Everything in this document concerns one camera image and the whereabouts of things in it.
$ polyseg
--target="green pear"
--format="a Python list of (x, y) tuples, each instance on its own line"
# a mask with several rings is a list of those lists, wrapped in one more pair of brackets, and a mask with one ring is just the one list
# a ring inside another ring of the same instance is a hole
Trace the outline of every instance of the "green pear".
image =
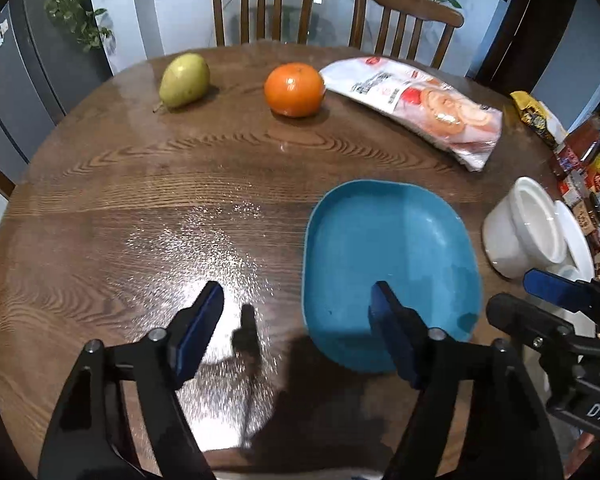
[(206, 94), (209, 78), (205, 59), (200, 54), (187, 52), (169, 63), (162, 74), (158, 94), (167, 108), (178, 108)]

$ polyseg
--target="orange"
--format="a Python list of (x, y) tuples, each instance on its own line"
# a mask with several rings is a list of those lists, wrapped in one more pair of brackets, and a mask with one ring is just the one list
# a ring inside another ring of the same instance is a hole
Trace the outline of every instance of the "orange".
[(320, 109), (324, 81), (314, 67), (304, 63), (288, 63), (269, 74), (264, 83), (264, 97), (277, 114), (307, 117)]

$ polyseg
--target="bread package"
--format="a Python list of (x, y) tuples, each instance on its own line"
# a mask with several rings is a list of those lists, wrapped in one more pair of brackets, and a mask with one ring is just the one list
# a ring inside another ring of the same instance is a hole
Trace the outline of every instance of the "bread package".
[(480, 171), (502, 130), (502, 112), (480, 105), (419, 68), (382, 57), (331, 63), (325, 86), (391, 117)]

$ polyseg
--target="dark door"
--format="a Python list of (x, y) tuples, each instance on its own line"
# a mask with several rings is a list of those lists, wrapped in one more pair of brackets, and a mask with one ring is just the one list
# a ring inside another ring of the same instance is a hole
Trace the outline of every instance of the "dark door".
[(576, 0), (511, 0), (475, 80), (501, 94), (531, 92), (551, 61)]

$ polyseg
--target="blue plate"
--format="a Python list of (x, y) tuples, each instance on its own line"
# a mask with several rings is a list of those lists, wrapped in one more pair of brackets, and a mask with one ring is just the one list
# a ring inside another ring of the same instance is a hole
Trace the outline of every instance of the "blue plate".
[(385, 280), (427, 326), (466, 341), (482, 307), (474, 248), (453, 208), (412, 184), (353, 180), (330, 190), (304, 240), (302, 314), (315, 345), (359, 372), (394, 370), (371, 332), (372, 285)]

